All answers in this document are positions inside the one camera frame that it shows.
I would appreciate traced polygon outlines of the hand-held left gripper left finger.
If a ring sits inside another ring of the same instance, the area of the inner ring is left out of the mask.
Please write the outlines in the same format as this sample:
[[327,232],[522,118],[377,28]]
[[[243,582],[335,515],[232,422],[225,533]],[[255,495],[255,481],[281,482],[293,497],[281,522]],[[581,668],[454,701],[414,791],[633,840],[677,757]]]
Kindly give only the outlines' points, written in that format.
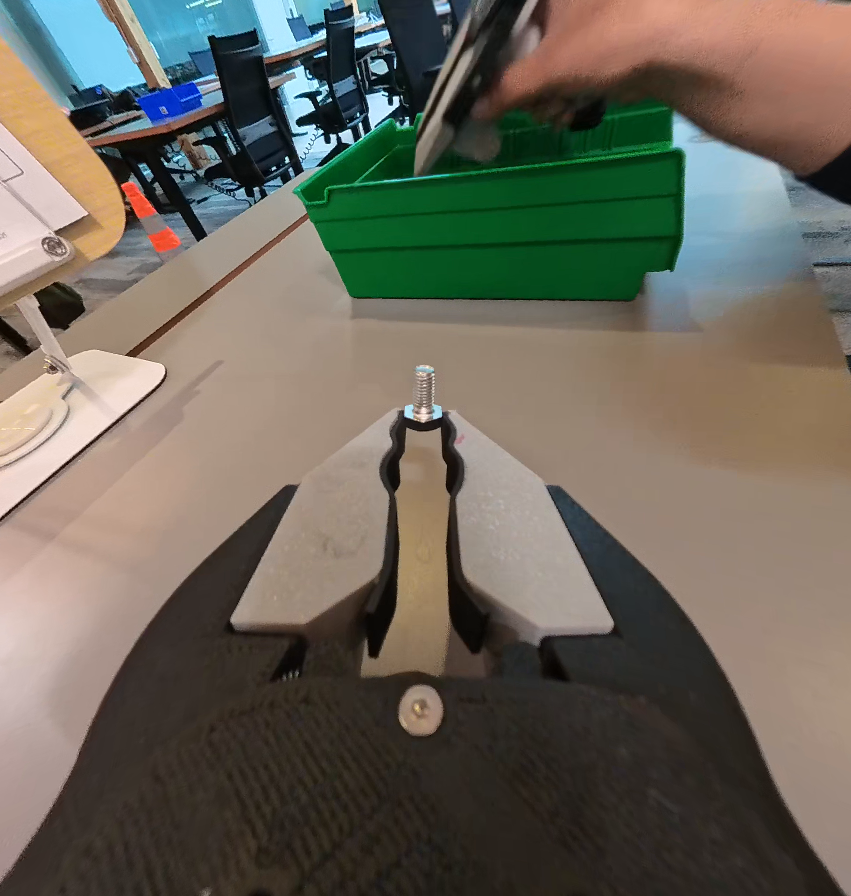
[[365,641],[380,655],[397,608],[404,450],[392,409],[302,478],[232,612],[236,632]]

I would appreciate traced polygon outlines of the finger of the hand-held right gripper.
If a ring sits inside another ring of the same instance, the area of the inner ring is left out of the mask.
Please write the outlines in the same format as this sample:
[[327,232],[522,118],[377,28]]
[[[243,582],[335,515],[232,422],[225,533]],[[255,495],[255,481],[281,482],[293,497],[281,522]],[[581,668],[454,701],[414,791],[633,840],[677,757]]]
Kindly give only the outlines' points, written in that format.
[[485,122],[474,109],[509,66],[540,42],[538,2],[481,1],[470,6],[458,66],[458,128],[479,129]]
[[453,151],[453,140],[459,131],[459,60],[469,9],[457,29],[417,126],[414,176],[429,175],[442,155]]

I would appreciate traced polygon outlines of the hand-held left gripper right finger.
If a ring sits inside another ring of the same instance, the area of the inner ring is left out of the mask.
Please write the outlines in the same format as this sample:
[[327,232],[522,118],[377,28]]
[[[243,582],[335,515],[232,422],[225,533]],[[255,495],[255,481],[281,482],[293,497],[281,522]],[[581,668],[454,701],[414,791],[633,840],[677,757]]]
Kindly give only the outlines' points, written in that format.
[[458,412],[442,420],[450,621],[473,654],[606,635],[612,615],[543,479]]

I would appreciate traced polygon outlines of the green plastic bin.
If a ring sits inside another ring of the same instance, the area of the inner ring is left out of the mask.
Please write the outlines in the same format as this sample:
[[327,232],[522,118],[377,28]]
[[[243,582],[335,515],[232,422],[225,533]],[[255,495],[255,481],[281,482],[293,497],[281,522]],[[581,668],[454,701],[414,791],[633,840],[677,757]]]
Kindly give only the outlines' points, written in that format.
[[380,124],[295,189],[351,297],[632,301],[672,271],[685,154],[658,102],[574,132],[524,113],[486,163],[414,176],[417,127]]

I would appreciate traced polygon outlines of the medium steel hex bolt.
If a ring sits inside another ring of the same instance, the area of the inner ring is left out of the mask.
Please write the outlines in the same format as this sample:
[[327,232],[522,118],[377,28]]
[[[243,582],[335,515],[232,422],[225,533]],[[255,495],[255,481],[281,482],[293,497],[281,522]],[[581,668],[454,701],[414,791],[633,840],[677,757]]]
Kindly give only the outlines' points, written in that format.
[[405,406],[403,417],[410,429],[428,431],[438,427],[443,418],[442,406],[436,397],[436,374],[430,364],[419,364],[413,374],[412,402]]

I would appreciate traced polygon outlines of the person's right forearm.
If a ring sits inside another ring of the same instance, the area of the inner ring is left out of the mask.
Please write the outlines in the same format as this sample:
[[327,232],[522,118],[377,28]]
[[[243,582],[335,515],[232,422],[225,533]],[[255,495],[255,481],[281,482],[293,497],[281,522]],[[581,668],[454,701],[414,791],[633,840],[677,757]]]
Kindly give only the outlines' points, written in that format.
[[851,4],[716,2],[682,113],[851,206]]

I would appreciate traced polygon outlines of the person's right hand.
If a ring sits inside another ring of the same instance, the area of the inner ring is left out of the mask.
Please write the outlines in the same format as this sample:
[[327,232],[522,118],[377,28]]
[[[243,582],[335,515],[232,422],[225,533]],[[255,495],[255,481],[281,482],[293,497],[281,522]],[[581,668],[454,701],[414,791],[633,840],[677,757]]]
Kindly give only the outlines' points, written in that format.
[[510,111],[561,128],[604,102],[656,99],[709,127],[721,84],[714,72],[714,20],[721,2],[542,2],[542,37],[508,63],[472,116]]

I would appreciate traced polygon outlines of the black office chair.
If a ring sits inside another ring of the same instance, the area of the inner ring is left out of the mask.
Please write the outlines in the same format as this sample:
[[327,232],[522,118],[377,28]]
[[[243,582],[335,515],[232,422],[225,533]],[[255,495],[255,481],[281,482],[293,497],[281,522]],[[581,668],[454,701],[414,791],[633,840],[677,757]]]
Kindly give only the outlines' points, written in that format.
[[324,10],[326,28],[326,91],[307,91],[300,94],[312,105],[312,111],[297,119],[298,126],[313,126],[322,131],[330,142],[336,139],[333,155],[346,148],[341,139],[345,132],[353,140],[372,129],[370,108],[358,72],[355,49],[355,33],[352,7],[343,10]]
[[409,124],[423,113],[458,25],[450,1],[379,1],[397,58],[397,85]]
[[224,97],[228,136],[213,121],[214,136],[194,144],[218,155],[218,163],[204,171],[209,185],[231,180],[254,203],[266,196],[267,183],[278,179],[286,184],[302,173],[294,134],[269,83],[259,33],[251,29],[207,40]]

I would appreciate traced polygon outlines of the white stand base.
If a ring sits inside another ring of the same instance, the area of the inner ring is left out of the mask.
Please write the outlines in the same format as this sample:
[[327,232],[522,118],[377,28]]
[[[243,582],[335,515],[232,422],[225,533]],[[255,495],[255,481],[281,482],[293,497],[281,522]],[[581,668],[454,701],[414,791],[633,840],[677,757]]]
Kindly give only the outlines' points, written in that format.
[[0,522],[155,391],[163,364],[101,350],[68,356],[35,296],[16,302],[41,374],[0,402]]

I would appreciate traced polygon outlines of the small blue storage bin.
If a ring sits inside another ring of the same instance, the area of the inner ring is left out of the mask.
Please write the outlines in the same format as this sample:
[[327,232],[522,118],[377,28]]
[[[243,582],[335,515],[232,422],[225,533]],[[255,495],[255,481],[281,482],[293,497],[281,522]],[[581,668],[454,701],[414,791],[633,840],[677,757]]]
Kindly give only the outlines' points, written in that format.
[[188,82],[140,95],[137,103],[148,120],[157,123],[201,108],[203,94],[195,82]]

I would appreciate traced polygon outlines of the orange traffic cone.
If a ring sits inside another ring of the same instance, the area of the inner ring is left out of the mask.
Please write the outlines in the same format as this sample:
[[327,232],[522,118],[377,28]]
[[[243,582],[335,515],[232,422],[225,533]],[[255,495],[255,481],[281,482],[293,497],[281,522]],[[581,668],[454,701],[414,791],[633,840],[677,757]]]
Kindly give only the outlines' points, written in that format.
[[120,186],[120,189],[129,207],[140,221],[161,263],[168,263],[181,254],[184,251],[182,241],[148,197],[144,195],[140,187],[132,181],[127,181]]

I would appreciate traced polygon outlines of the wooden display board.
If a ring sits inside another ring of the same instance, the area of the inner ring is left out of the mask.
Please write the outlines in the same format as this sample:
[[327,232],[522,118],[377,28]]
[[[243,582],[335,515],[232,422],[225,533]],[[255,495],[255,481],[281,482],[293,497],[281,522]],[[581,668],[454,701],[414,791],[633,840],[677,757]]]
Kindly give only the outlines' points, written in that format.
[[85,210],[61,230],[74,255],[56,270],[0,295],[0,311],[56,280],[76,275],[110,252],[122,237],[122,192],[105,163],[73,128],[51,95],[0,35],[0,124]]

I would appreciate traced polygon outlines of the printed instruction sheet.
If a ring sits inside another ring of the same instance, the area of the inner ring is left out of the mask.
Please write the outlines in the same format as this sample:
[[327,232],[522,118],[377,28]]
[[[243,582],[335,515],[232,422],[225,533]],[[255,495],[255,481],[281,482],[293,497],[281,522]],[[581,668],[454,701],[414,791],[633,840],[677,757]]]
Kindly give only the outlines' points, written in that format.
[[86,210],[0,121],[0,298],[72,260]]

